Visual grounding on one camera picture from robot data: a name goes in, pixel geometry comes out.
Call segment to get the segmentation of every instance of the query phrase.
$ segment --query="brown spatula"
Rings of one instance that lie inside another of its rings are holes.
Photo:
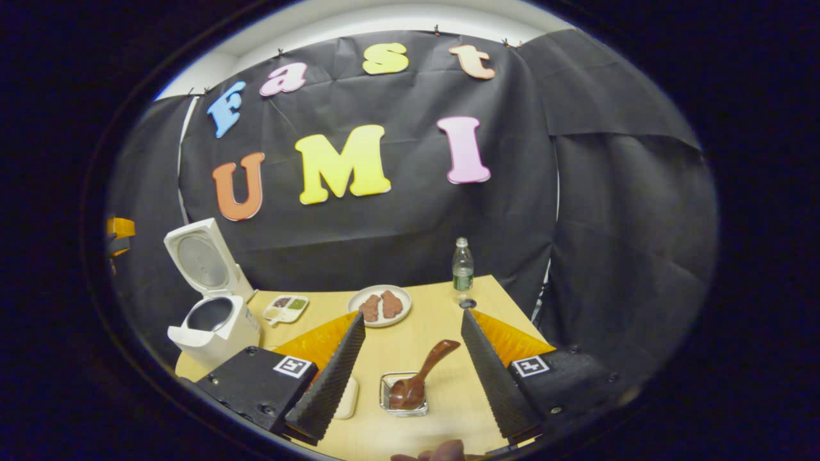
[[[414,377],[398,380],[390,388],[390,407],[392,409],[417,409],[424,401],[424,380],[427,373],[447,354],[458,349],[461,343],[453,340],[441,340],[427,355],[421,371]]]

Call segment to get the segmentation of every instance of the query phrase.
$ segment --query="cooked meat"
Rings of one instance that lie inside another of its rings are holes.
[[[381,300],[384,302],[381,306],[381,312],[385,315],[385,318],[396,317],[404,309],[401,299],[396,298],[396,295],[390,290],[386,290],[381,294]]]
[[[364,302],[361,306],[359,306],[359,312],[364,315],[365,322],[378,322],[379,321],[379,297],[375,294],[371,294],[370,298],[367,298],[367,301]]]

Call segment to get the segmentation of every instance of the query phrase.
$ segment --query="water bottle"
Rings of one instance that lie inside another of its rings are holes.
[[[473,262],[467,239],[456,239],[456,253],[453,255],[453,288],[458,298],[466,298],[472,288]]]

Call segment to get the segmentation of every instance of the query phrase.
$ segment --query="white plate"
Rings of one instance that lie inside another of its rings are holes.
[[[384,303],[381,300],[381,294],[384,293],[385,290],[392,291],[396,298],[399,298],[399,301],[402,302],[402,312],[396,317],[385,318],[385,315],[381,311],[382,304]],[[350,302],[348,302],[348,312],[357,312],[359,307],[367,301],[367,298],[370,298],[371,294],[375,294],[379,297],[379,320],[376,322],[364,322],[365,326],[379,328],[381,326],[393,325],[396,322],[401,322],[401,320],[408,315],[408,312],[410,312],[410,306],[412,306],[412,299],[410,299],[410,295],[407,291],[402,290],[396,285],[373,285],[360,290],[358,293],[354,294],[350,299]]]

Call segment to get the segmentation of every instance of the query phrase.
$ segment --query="orange letter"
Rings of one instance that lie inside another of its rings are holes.
[[[495,77],[495,71],[481,65],[482,59],[490,59],[489,54],[478,51],[476,47],[472,45],[452,47],[449,51],[452,54],[458,54],[458,63],[462,65],[462,69],[468,73],[468,75],[485,80]]]
[[[213,171],[216,201],[219,203],[222,216],[231,221],[241,221],[253,217],[259,211],[262,206],[262,175],[259,173],[259,165],[264,159],[264,153],[256,152],[246,155],[239,163],[244,167],[245,175],[248,177],[248,199],[245,203],[236,203],[234,199],[233,173],[236,170],[236,163],[220,165]]]

